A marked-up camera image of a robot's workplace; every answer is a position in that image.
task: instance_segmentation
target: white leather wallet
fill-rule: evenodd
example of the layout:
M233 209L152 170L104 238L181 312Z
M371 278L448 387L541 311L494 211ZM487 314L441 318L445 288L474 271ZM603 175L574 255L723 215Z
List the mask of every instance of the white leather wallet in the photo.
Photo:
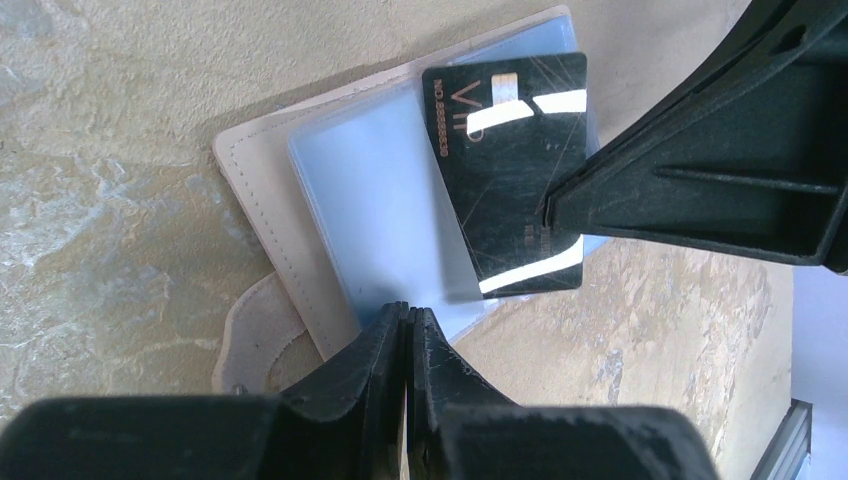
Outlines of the white leather wallet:
M386 302L433 308L449 339L497 302L482 298L441 181L421 72L576 49L555 7L218 135L221 169L322 357ZM591 115L588 138L592 153Z

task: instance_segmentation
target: scratched card surface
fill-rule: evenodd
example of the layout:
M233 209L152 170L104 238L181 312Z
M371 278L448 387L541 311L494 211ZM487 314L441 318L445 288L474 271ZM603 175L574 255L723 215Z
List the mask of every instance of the scratched card surface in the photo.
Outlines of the scratched card surface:
M431 68L422 80L430 141L484 296L579 287L582 239L552 232L543 214L546 194L586 161L585 55Z

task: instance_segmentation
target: black plastic tool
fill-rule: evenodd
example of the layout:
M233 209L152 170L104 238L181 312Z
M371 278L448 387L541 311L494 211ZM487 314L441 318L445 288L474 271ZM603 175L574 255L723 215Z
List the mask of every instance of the black plastic tool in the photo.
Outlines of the black plastic tool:
M848 270L848 2L754 0L548 199L554 230Z
M682 415L518 406L401 303L280 395L36 404L0 439L0 478L398 478L404 399L413 480L717 478Z

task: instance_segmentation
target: white stripe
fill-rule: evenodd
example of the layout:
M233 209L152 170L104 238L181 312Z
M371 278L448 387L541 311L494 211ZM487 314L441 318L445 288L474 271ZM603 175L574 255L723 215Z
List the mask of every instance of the white stripe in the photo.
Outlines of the white stripe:
M544 113L579 113L586 111L586 89L551 93L533 97Z
M562 253L558 253L553 257L546 258L544 260L539 260L538 262L514 268L504 273L499 273L494 277L483 280L480 282L480 292L489 293L507 285L522 282L528 278L538 277L539 275L546 275L564 268L573 267L582 261L583 235L580 235L577 242Z
M501 103L468 115L466 133L472 134L495 125L533 116L533 109L522 100Z

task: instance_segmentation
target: black vip card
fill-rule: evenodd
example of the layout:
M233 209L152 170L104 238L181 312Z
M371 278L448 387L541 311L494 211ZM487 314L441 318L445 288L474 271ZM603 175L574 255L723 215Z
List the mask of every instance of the black vip card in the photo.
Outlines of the black vip card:
M547 194L586 161L586 56L437 67L422 79L427 131L484 296L579 287L580 236L543 218Z

